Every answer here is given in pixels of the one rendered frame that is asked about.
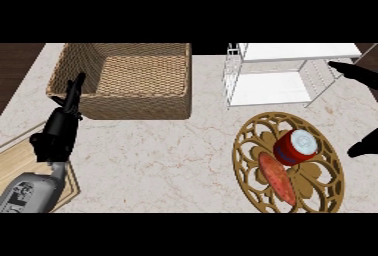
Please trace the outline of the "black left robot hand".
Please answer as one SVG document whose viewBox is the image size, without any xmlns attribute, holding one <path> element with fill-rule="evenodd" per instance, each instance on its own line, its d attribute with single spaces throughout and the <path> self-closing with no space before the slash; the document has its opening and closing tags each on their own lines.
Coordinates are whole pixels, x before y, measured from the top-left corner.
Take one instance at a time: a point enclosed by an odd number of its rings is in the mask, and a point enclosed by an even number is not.
<svg viewBox="0 0 378 256">
<path fill-rule="evenodd" d="M 66 162 L 72 153 L 78 122 L 82 120 L 78 111 L 81 87 L 85 74 L 79 73 L 66 85 L 66 97 L 51 96 L 59 107 L 53 110 L 41 133 L 34 133 L 29 143 L 38 162 Z"/>
</svg>

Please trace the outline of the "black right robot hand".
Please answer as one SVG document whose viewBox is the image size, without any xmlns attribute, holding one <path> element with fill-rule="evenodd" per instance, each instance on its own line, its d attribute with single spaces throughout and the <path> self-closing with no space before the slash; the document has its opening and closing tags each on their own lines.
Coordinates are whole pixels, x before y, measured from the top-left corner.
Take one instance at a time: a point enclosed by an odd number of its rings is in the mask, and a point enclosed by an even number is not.
<svg viewBox="0 0 378 256">
<path fill-rule="evenodd" d="M 347 79 L 355 80 L 370 89 L 378 90 L 376 72 L 348 63 L 329 61 L 327 65 L 336 69 Z M 378 155 L 378 128 L 363 137 L 361 141 L 357 142 L 347 151 L 347 155 L 351 158 L 366 154 Z"/>
</svg>

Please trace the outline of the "red can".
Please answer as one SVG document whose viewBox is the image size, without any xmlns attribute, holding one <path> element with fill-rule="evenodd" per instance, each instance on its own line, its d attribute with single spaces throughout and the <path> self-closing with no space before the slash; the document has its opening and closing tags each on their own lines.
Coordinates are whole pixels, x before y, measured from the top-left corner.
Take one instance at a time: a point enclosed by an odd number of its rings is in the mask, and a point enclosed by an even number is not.
<svg viewBox="0 0 378 256">
<path fill-rule="evenodd" d="M 301 129 L 290 130 L 273 145 L 276 160 L 293 166 L 310 160 L 317 153 L 317 142 L 313 135 Z"/>
</svg>

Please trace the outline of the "round wooden openwork placemat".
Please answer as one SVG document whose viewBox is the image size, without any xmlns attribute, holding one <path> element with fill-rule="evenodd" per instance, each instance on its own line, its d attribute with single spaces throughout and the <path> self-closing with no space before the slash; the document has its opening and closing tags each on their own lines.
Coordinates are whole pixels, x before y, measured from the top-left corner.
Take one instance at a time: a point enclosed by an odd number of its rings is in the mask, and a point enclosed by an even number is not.
<svg viewBox="0 0 378 256">
<path fill-rule="evenodd" d="M 332 213 L 344 198 L 344 173 L 314 126 L 283 112 L 254 116 L 231 151 L 239 187 L 261 212 Z"/>
</svg>

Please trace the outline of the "brown wicker basket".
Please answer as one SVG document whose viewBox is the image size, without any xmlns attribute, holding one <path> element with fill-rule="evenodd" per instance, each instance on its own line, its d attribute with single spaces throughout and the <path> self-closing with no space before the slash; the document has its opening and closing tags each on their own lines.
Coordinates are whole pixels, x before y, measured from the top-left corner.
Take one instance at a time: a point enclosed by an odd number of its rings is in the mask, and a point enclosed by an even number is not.
<svg viewBox="0 0 378 256">
<path fill-rule="evenodd" d="M 79 112 L 93 120 L 184 120 L 192 113 L 187 43 L 68 43 L 45 88 L 66 95 L 85 74 Z"/>
</svg>

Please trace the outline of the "orange sweet potato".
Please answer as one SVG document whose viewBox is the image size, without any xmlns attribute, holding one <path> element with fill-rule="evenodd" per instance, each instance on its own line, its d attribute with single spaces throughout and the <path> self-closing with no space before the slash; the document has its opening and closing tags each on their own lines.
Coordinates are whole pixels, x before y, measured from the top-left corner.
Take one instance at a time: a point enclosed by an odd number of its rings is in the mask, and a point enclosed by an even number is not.
<svg viewBox="0 0 378 256">
<path fill-rule="evenodd" d="M 262 176 L 274 190 L 274 193 L 279 198 L 293 206 L 295 193 L 283 165 L 265 152 L 258 154 L 258 164 Z"/>
</svg>

